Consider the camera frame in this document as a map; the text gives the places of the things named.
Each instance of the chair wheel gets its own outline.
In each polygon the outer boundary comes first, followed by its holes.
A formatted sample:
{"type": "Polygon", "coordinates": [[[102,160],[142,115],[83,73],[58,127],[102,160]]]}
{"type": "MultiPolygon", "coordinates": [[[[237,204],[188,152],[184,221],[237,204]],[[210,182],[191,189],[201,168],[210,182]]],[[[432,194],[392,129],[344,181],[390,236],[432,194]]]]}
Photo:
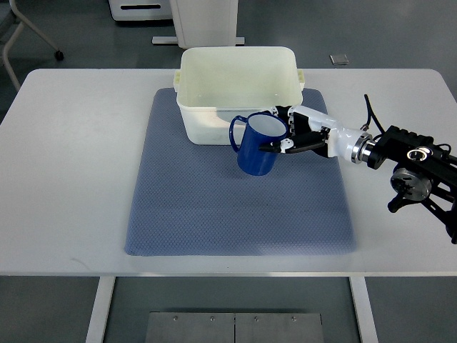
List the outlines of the chair wheel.
{"type": "Polygon", "coordinates": [[[56,57],[57,61],[61,61],[64,59],[64,53],[62,51],[58,50],[54,53],[54,57],[56,57]]]}

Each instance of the bin handle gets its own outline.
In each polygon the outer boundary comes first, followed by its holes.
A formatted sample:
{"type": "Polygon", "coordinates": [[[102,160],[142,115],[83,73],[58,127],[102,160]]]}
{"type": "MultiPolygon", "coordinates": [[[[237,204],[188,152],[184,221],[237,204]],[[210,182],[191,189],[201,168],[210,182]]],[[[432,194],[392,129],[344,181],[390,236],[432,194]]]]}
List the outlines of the bin handle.
{"type": "Polygon", "coordinates": [[[173,87],[174,91],[178,93],[179,90],[179,80],[181,79],[181,70],[177,69],[174,72],[173,87]]]}
{"type": "Polygon", "coordinates": [[[297,69],[298,74],[298,82],[300,82],[301,90],[305,88],[305,74],[303,73],[303,69],[297,69]]]}

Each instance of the white table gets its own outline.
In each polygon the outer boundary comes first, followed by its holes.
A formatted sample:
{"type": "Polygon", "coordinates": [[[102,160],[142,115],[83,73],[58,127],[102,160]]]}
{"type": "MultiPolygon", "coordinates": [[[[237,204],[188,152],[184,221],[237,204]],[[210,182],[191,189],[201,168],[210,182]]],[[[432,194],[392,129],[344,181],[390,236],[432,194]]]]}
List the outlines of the white table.
{"type": "MultiPolygon", "coordinates": [[[[431,135],[457,149],[457,103],[435,71],[305,69],[304,74],[305,87],[318,89],[328,113],[347,127],[365,122],[367,93],[385,127],[431,135]]],[[[340,163],[357,239],[353,253],[127,255],[129,210],[152,101],[158,89],[172,87],[173,75],[166,69],[30,73],[0,126],[0,274],[107,276],[101,284],[106,282],[110,296],[115,276],[349,276],[356,281],[457,275],[457,247],[439,220],[421,205],[388,212],[396,195],[389,185],[391,161],[377,171],[340,163]]],[[[103,297],[97,299],[103,303],[103,297]]]]}

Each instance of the metal plate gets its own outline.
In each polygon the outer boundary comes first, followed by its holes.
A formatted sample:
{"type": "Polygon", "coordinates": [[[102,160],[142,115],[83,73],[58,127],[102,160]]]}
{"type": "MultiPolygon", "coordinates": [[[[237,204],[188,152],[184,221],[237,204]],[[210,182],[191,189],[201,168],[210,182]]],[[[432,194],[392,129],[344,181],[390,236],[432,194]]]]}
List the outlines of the metal plate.
{"type": "Polygon", "coordinates": [[[146,343],[234,343],[233,313],[151,312],[146,343]]]}
{"type": "Polygon", "coordinates": [[[349,60],[346,55],[330,55],[330,60],[334,66],[346,66],[349,64],[349,60]]]}
{"type": "Polygon", "coordinates": [[[146,343],[323,343],[320,314],[151,312],[146,343]]]}
{"type": "Polygon", "coordinates": [[[236,343],[323,343],[320,314],[236,314],[236,343]]]}

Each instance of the mug rim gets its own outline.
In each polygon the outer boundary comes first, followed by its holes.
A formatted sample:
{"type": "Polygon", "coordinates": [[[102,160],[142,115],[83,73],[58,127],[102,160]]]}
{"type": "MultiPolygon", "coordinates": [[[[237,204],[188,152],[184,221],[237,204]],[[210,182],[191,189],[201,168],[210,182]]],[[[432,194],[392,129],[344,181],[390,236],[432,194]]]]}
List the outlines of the mug rim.
{"type": "Polygon", "coordinates": [[[268,113],[268,112],[256,112],[256,113],[250,114],[250,115],[248,116],[248,118],[246,119],[246,124],[248,124],[248,125],[251,127],[251,129],[252,129],[253,131],[255,131],[257,134],[260,134],[260,135],[262,135],[262,136],[264,136],[264,137],[279,138],[279,137],[282,137],[282,136],[284,136],[284,135],[287,135],[287,132],[288,132],[288,126],[287,126],[286,122],[285,122],[283,119],[279,118],[278,116],[274,116],[273,114],[268,113]],[[279,123],[281,123],[281,124],[283,125],[283,127],[284,127],[284,132],[283,132],[282,134],[274,135],[274,136],[272,136],[272,135],[270,135],[270,134],[264,134],[264,133],[262,133],[262,132],[259,132],[258,130],[256,130],[255,128],[252,127],[251,123],[249,123],[249,119],[250,119],[251,117],[253,117],[253,116],[269,116],[269,117],[271,117],[271,118],[276,119],[279,123]]]}

